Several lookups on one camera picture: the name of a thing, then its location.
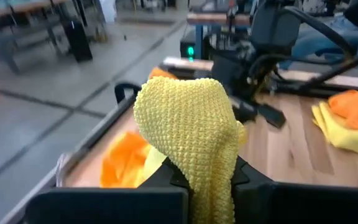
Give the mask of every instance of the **concrete floor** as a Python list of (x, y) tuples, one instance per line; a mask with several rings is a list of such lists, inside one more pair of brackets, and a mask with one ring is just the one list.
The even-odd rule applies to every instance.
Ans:
[(92, 62), (78, 64), (45, 45), (16, 58), (19, 76), (0, 65), (0, 220), (116, 107), (116, 83), (140, 85), (165, 57), (180, 55), (186, 9), (179, 9), (151, 15), (173, 19), (172, 26), (109, 26), (110, 41), (92, 45)]

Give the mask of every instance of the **yellow knit cloth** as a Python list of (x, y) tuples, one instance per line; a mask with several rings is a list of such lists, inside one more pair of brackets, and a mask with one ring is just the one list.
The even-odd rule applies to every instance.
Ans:
[(231, 177), (245, 129), (222, 85), (154, 77), (142, 86), (134, 116), (143, 137), (189, 181), (192, 222), (233, 223)]

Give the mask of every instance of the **orange towel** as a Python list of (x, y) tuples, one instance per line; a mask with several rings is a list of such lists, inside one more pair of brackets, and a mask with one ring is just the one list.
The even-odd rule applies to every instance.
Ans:
[[(154, 68), (149, 79), (157, 76), (177, 79), (160, 68)], [(114, 139), (104, 155), (100, 186), (103, 188), (136, 188), (145, 181), (144, 164), (151, 145), (138, 133), (126, 132)]]
[(345, 126), (358, 129), (358, 91), (349, 90), (330, 97), (328, 100), (331, 111), (345, 119)]

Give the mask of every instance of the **yellow towel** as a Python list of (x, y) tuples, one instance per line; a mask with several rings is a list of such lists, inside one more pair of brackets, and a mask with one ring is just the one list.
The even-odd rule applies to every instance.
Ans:
[(345, 127), (346, 121), (333, 114), (325, 102), (312, 106), (314, 122), (320, 127), (327, 141), (338, 148), (358, 152), (358, 130)]
[(142, 86), (134, 116), (141, 135), (189, 181), (193, 223), (233, 223), (231, 177), (245, 130), (222, 85), (154, 77)]

